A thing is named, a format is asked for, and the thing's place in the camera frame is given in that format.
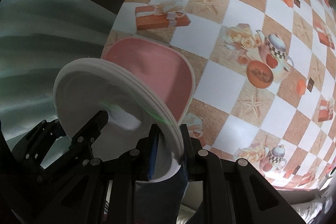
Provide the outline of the pale green curtain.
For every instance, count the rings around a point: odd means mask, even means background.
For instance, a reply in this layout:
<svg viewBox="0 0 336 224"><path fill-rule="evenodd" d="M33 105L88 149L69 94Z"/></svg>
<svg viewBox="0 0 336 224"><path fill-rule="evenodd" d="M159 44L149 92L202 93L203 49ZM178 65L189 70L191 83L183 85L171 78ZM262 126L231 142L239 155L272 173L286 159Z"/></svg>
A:
<svg viewBox="0 0 336 224"><path fill-rule="evenodd" d="M101 56L124 1L1 0L1 130L10 148L56 118L60 69Z"/></svg>

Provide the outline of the pink rectangular plate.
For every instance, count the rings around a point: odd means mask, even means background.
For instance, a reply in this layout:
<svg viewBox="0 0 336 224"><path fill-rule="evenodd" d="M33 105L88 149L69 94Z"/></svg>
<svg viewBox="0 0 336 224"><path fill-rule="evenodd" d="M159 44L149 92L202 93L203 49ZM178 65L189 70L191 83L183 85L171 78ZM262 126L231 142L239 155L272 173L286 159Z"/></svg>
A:
<svg viewBox="0 0 336 224"><path fill-rule="evenodd" d="M195 91L194 70L182 54L163 44L128 37L106 45L101 58L135 75L182 122Z"/></svg>

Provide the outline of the checkered printed tablecloth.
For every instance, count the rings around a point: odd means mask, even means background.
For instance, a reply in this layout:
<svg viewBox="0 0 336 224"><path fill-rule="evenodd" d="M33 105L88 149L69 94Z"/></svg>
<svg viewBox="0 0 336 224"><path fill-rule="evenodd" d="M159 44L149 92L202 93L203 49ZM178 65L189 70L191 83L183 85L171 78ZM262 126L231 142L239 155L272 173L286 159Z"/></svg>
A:
<svg viewBox="0 0 336 224"><path fill-rule="evenodd" d="M105 44L166 44L190 62L183 123L275 187L314 189L335 163L335 9L329 0L125 0Z"/></svg>

